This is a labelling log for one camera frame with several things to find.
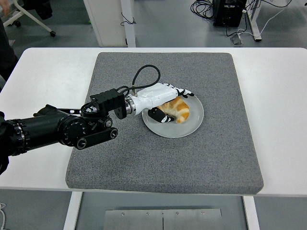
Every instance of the white table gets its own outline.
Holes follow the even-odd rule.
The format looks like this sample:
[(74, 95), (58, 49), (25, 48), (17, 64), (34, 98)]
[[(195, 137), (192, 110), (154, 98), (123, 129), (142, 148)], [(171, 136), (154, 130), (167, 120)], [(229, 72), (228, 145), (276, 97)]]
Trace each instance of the white table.
[[(100, 52), (232, 54), (264, 180), (257, 196), (307, 196), (307, 50), (30, 48), (0, 93), (5, 118), (32, 117), (46, 104), (80, 108)], [(10, 157), (7, 171), (0, 176), (0, 188), (78, 191), (65, 183), (71, 151), (71, 147), (53, 144)]]

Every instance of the gray floor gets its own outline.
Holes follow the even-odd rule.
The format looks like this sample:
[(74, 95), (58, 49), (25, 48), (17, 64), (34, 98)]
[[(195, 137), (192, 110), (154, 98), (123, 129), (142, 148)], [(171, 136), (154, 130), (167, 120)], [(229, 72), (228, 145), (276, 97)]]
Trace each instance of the gray floor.
[[(82, 0), (50, 0), (50, 2), (54, 11), (53, 17), (43, 22), (57, 33), (56, 37), (51, 37), (47, 31), (27, 16), (19, 19), (21, 27), (7, 27), (9, 39), (16, 40), (12, 47), (18, 57), (30, 47), (98, 47)], [(273, 1), (274, 4), (281, 4), (281, 2), (283, 1)], [(194, 15), (189, 10), (191, 3), (193, 0), (135, 0), (137, 47), (234, 47), (230, 38), (225, 35), (225, 28), (213, 27), (212, 22)], [(307, 48), (307, 6), (304, 6), (305, 3), (306, 0), (292, 1), (286, 10), (268, 23), (261, 35), (263, 39), (261, 42), (254, 42), (252, 36), (242, 34), (243, 47)], [(280, 10), (263, 3), (257, 20), (259, 28), (262, 29), (267, 20)], [(35, 11), (30, 11), (30, 13), (37, 16)], [(245, 28), (244, 19), (239, 28)], [(234, 31), (236, 31), (235, 28), (229, 29), (229, 32)], [(118, 196), (109, 195), (114, 205), (107, 204), (103, 200), (105, 196), (105, 194), (84, 196), (78, 229), (85, 229), (85, 226), (87, 229), (102, 229), (105, 212), (103, 207), (118, 208), (116, 204), (119, 204)], [(131, 199), (130, 196), (120, 197), (123, 205), (128, 204), (124, 200)], [(139, 202), (147, 196), (140, 197)], [(173, 203), (169, 201), (168, 204), (169, 206), (173, 204), (173, 207), (188, 207), (189, 204), (199, 199), (198, 197), (192, 201), (193, 196), (187, 199), (179, 195), (157, 196), (161, 196), (162, 201), (167, 198), (173, 199)], [(63, 225), (69, 197), (70, 193), (65, 192), (55, 194), (54, 192), (2, 190), (0, 191), (0, 202), (7, 203), (4, 209), (7, 214), (6, 226), (11, 230), (60, 229), (60, 226)], [(255, 204), (261, 230), (306, 229), (307, 199), (305, 198), (257, 197)], [(135, 203), (134, 207), (138, 206), (139, 209), (140, 205), (141, 203)], [(156, 207), (157, 205), (147, 201), (146, 208), (148, 206)], [(44, 219), (41, 214), (48, 215), (49, 219)], [(91, 217), (98, 217), (102, 220), (99, 222), (92, 220)], [(39, 225), (43, 223), (46, 225), (45, 228)]]

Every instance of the gray mat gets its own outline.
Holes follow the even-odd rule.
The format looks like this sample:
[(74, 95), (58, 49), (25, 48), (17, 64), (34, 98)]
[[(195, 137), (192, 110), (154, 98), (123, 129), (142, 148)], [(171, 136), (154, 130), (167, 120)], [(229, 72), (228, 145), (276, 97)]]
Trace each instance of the gray mat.
[[(191, 90), (205, 117), (187, 137), (169, 139), (150, 131), (142, 116), (117, 119), (118, 137), (74, 149), (67, 168), (69, 188), (198, 194), (256, 194), (263, 180), (235, 66), (226, 53), (100, 53), (89, 95), (131, 85), (146, 64), (160, 82)], [(137, 85), (153, 82), (146, 68)]]

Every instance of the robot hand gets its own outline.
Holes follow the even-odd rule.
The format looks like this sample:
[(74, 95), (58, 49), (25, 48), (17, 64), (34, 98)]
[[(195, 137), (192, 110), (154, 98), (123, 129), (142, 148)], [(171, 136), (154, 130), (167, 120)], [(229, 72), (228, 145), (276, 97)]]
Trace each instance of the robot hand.
[(130, 115), (137, 115), (142, 110), (148, 109), (148, 115), (160, 123), (174, 121), (175, 118), (166, 115), (157, 106), (167, 103), (178, 96), (187, 98), (194, 96), (191, 91), (174, 87), (171, 84), (157, 83), (151, 87), (145, 88), (137, 93), (137, 96), (132, 94), (128, 95), (126, 101), (128, 102), (131, 110)]
[(167, 83), (163, 83), (163, 85), (167, 85), (168, 87), (171, 87), (171, 88), (177, 90), (178, 91), (178, 96), (183, 96), (184, 98), (188, 98), (188, 95), (189, 96), (194, 96), (194, 94), (191, 91), (189, 91), (189, 90), (180, 89), (180, 88), (174, 87), (173, 85), (167, 84)]

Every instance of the black wire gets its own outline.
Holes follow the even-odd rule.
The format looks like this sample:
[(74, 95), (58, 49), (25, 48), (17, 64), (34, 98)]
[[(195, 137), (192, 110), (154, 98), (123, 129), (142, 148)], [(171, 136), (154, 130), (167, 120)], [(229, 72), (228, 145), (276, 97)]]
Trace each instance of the black wire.
[(254, 9), (258, 9), (258, 8), (260, 8), (261, 3), (262, 3), (262, 1), (260, 1), (259, 6), (257, 6), (257, 7), (252, 7), (250, 10), (252, 11), (252, 10), (254, 10)]
[(206, 20), (214, 20), (213, 16), (213, 4), (209, 0), (197, 0), (191, 6), (190, 10), (197, 16), (204, 18)]
[(245, 30), (244, 30), (244, 31), (242, 31), (242, 32), (238, 32), (238, 31), (237, 31), (237, 32), (234, 32), (234, 33), (228, 35), (228, 34), (227, 34), (227, 27), (228, 27), (228, 26), (226, 26), (226, 35), (227, 35), (227, 37), (230, 37), (231, 35), (238, 34), (238, 33), (244, 33), (244, 32), (248, 29), (248, 23), (247, 23), (247, 21), (246, 21), (246, 15), (245, 15)]
[(150, 86), (153, 86), (153, 85), (157, 84), (158, 81), (159, 81), (160, 78), (161, 78), (161, 72), (160, 72), (160, 70), (158, 69), (158, 67), (156, 67), (156, 66), (154, 66), (154, 65), (145, 65), (145, 66), (142, 66), (142, 67), (137, 71), (137, 73), (135, 74), (135, 76), (134, 76), (134, 78), (133, 78), (133, 81), (132, 81), (132, 85), (135, 84), (135, 80), (137, 79), (137, 77), (138, 77), (139, 73), (142, 71), (142, 69), (144, 69), (144, 68), (146, 68), (146, 67), (152, 67), (152, 68), (154, 68), (155, 70), (157, 70), (157, 72), (158, 72), (158, 78), (157, 78), (157, 80), (156, 80), (155, 82), (153, 82), (153, 83), (151, 83), (151, 84), (149, 84), (149, 85), (132, 86), (132, 87), (130, 87), (130, 88), (128, 88), (127, 86), (121, 86), (121, 87), (119, 87), (119, 88), (117, 89), (117, 91), (120, 90), (120, 89), (126, 88), (125, 90), (121, 91), (120, 93), (124, 93), (124, 92), (126, 92), (126, 91), (128, 91), (128, 93), (129, 93), (130, 90), (134, 90), (134, 89), (143, 89), (143, 88), (147, 88), (147, 87), (150, 87)]
[(276, 6), (276, 5), (274, 5), (274, 4), (272, 4), (272, 3), (268, 2), (268, 1), (265, 1), (265, 0), (261, 0), (261, 1), (266, 2), (266, 3), (270, 4), (270, 5), (275, 6), (275, 7), (278, 7), (278, 8), (286, 7), (286, 6), (288, 6), (288, 5), (292, 2), (292, 0), (290, 0), (290, 1), (288, 2), (288, 4), (285, 5), (285, 6)]
[(123, 17), (126, 19), (126, 21), (123, 21), (122, 23), (120, 23), (121, 26), (125, 26), (123, 23), (128, 23), (129, 25), (136, 24), (134, 17), (132, 17), (133, 22), (129, 22), (129, 20), (124, 15), (123, 15)]
[(123, 85), (123, 86), (119, 87), (118, 89), (116, 89), (116, 91), (119, 91), (119, 90), (121, 90), (121, 89), (127, 89), (127, 88), (129, 88), (129, 87), (126, 86), (126, 85)]

